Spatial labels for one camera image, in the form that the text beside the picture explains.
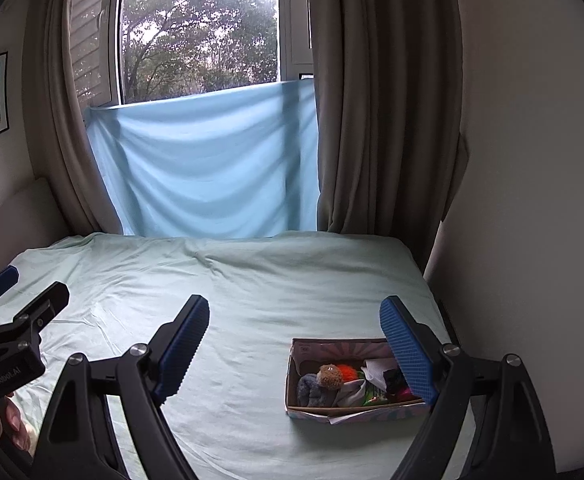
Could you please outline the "person's left hand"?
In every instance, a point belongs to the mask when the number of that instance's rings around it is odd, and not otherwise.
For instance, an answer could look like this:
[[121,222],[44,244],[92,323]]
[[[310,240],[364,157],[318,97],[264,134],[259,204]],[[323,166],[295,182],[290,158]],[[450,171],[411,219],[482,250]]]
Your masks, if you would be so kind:
[[4,398],[4,407],[0,409],[0,437],[7,436],[14,447],[19,451],[32,451],[32,439],[34,435],[29,426],[22,419],[18,406],[13,402],[14,393],[9,393]]

